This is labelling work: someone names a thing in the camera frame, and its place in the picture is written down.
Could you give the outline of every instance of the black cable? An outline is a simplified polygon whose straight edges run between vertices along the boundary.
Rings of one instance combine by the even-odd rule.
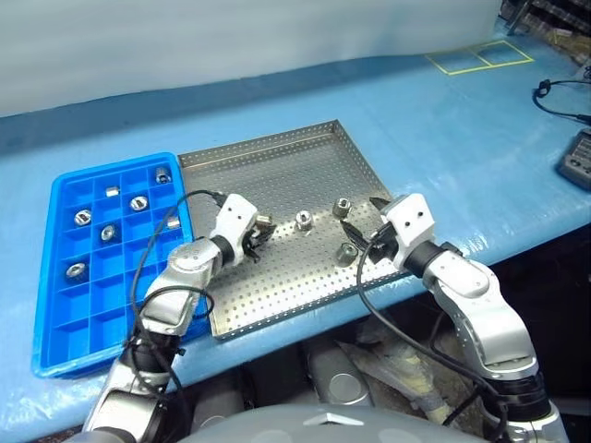
[[[445,312],[440,311],[440,314],[437,316],[437,320],[435,320],[435,324],[433,325],[433,329],[431,330],[431,335],[428,338],[428,347],[434,353],[439,354],[443,358],[451,358],[449,355],[442,353],[437,347],[435,346],[435,339],[437,339],[437,332],[440,329],[440,325],[442,320],[445,318]],[[481,393],[481,389],[476,388],[472,391],[472,394],[468,396],[464,401],[462,401],[453,411],[450,413],[447,418],[443,421],[444,426],[449,426],[453,423],[453,420],[458,418],[474,401],[478,398]]]
[[[216,203],[218,203],[218,204],[223,203],[222,200],[225,199],[225,196],[223,194],[217,193],[217,192],[211,192],[211,191],[208,191],[205,189],[191,191],[191,192],[185,194],[184,196],[182,196],[180,199],[178,199],[176,204],[173,207],[171,207],[168,211],[166,211],[166,213],[163,216],[163,219],[160,221],[160,223],[158,223],[158,225],[156,226],[156,229],[154,230],[154,233],[151,235],[150,239],[148,240],[146,250],[141,255],[141,258],[139,259],[138,269],[136,270],[136,273],[133,276],[133,281],[131,283],[131,289],[130,289],[130,294],[129,294],[129,298],[131,300],[131,308],[132,308],[132,310],[134,312],[134,316],[135,316],[134,327],[136,327],[136,326],[138,327],[139,337],[149,345],[150,350],[151,350],[154,358],[158,361],[158,364],[160,365],[160,367],[162,367],[168,373],[170,378],[173,380],[173,383],[175,384],[175,387],[176,387],[176,395],[178,396],[178,399],[181,402],[181,408],[183,410],[183,415],[185,417],[185,421],[187,424],[187,432],[190,431],[192,419],[191,419],[190,410],[188,408],[187,399],[185,397],[185,393],[183,392],[183,386],[182,386],[180,380],[178,379],[178,376],[176,375],[176,372],[174,371],[174,369],[170,366],[170,364],[167,362],[167,360],[164,358],[164,356],[162,355],[162,353],[158,349],[158,346],[151,339],[150,334],[148,331],[146,331],[145,327],[143,326],[143,323],[141,321],[139,321],[141,311],[138,308],[138,301],[137,301],[136,292],[138,291],[138,283],[139,283],[139,277],[141,275],[141,271],[143,270],[143,267],[146,263],[148,255],[150,254],[151,250],[153,249],[153,247],[156,243],[156,239],[158,238],[158,235],[163,231],[166,221],[169,219],[169,217],[171,217],[175,213],[175,211],[178,210],[178,207],[184,201],[186,201],[190,197],[200,195],[200,194],[208,195],[208,196],[212,197],[216,201]],[[179,288],[179,287],[181,287],[181,286],[165,287],[165,288],[161,288],[160,290],[155,291],[154,293],[151,293],[148,297],[146,297],[146,300],[144,301],[144,306],[146,305],[146,302],[151,300],[153,297],[156,297],[162,293],[175,291],[177,289],[172,289],[172,288]],[[182,288],[183,288],[182,290],[205,293],[201,289],[192,288],[190,286],[182,286]],[[127,346],[131,346],[131,345],[132,345],[132,340],[129,340],[127,342]],[[149,382],[147,382],[146,379],[141,375],[141,373],[138,370],[138,366],[136,364],[136,361],[135,361],[135,355],[134,355],[133,350],[131,352],[131,358],[129,360],[131,362],[131,370],[133,371],[134,375],[138,379],[139,384],[144,389],[146,389],[150,394],[152,394],[154,397],[156,397],[159,401],[167,400],[165,395],[163,395],[158,389],[156,389],[153,385],[151,385]]]
[[[456,418],[458,418],[460,416],[461,413],[463,413],[466,409],[468,409],[468,407],[474,403],[474,401],[478,398],[478,396],[480,395],[480,389],[476,388],[474,389],[474,391],[472,391],[472,394],[470,394],[470,396],[465,399],[464,401],[462,401],[459,406],[457,408],[455,408],[452,413],[450,413],[447,418],[445,420],[443,420],[442,425],[444,426],[449,426],[453,423],[453,420],[455,420]]]
[[[400,329],[398,329],[393,323],[391,323],[368,300],[368,297],[366,296],[365,289],[363,287],[363,282],[361,281],[361,277],[363,275],[363,267],[365,265],[366,260],[368,259],[369,251],[372,249],[372,247],[375,246],[376,243],[377,243],[376,237],[372,238],[369,241],[368,247],[363,251],[363,254],[361,255],[361,258],[359,259],[359,264],[357,266],[356,286],[357,286],[357,291],[359,292],[359,297],[361,298],[361,301],[363,302],[363,304],[366,306],[366,308],[369,310],[369,312],[371,314],[373,314],[379,321],[381,321],[381,323],[386,328],[388,328],[390,331],[392,331],[394,334],[396,334],[406,344],[412,346],[416,350],[420,351],[421,353],[428,356],[432,360],[435,360],[436,362],[440,363],[441,365],[444,365],[448,369],[451,369],[452,371],[454,371],[466,378],[471,379],[478,387],[482,388],[483,390],[488,391],[496,399],[497,404],[499,406],[499,410],[501,411],[501,417],[500,417],[497,427],[495,428],[495,430],[491,436],[490,441],[497,441],[499,438],[502,437],[502,435],[504,434],[505,429],[507,427],[507,405],[500,398],[498,391],[496,389],[494,389],[483,377],[481,377],[476,372],[474,372],[466,367],[463,367],[461,364],[459,364],[458,362],[455,362],[451,358],[450,359],[443,358],[438,353],[433,353],[429,348],[423,346],[421,343],[419,343],[415,339],[406,335],[404,332],[402,332]]]
[[[559,111],[554,111],[552,109],[547,108],[546,106],[544,106],[542,103],[539,102],[539,99],[543,99],[544,97],[546,97],[549,94],[552,86],[563,85],[566,83],[591,85],[591,81],[584,81],[584,80],[558,80],[558,81],[550,81],[548,79],[543,80],[539,83],[537,88],[532,93],[532,100],[534,101],[534,105],[546,113],[559,115],[561,117],[573,118],[574,120],[577,120],[579,122],[591,125],[591,115],[589,115],[589,114],[572,114],[572,113],[563,113],[563,112],[559,112]]]

